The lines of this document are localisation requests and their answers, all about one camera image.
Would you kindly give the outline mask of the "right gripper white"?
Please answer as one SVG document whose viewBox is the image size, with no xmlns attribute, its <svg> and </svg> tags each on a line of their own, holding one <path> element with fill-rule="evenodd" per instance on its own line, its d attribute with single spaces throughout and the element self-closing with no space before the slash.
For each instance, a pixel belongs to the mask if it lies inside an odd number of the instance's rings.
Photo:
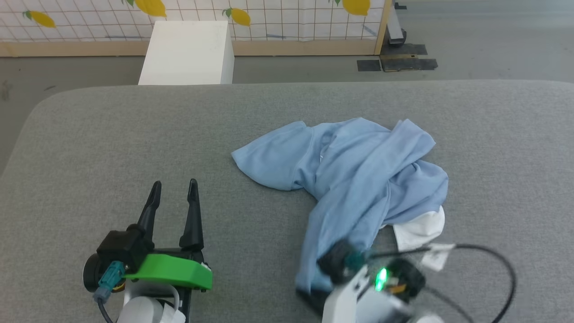
<svg viewBox="0 0 574 323">
<path fill-rule="evenodd" d="M 425 283 L 412 262 L 396 258 L 375 275 L 364 265 L 332 293 L 312 288 L 310 292 L 296 289 L 296 294 L 322 315 L 322 323 L 426 323 L 428 313 L 410 304 Z"/>
</svg>

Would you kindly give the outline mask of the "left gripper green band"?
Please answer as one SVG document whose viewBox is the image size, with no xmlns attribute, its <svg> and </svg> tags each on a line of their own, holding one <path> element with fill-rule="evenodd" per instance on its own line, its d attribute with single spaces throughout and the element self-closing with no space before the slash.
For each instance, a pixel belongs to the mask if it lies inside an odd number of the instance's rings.
<svg viewBox="0 0 574 323">
<path fill-rule="evenodd" d="M 155 246 L 152 234 L 160 201 L 161 182 L 156 181 L 137 222 L 142 230 L 143 239 L 151 247 Z M 134 272 L 126 270 L 126 279 L 169 284 L 202 292 L 213 288 L 213 272 L 204 262 L 202 254 L 204 237 L 199 186 L 195 179 L 189 182 L 187 201 L 189 204 L 187 219 L 184 233 L 179 239 L 181 249 L 171 254 L 158 251 L 147 254 L 137 270 Z"/>
</svg>

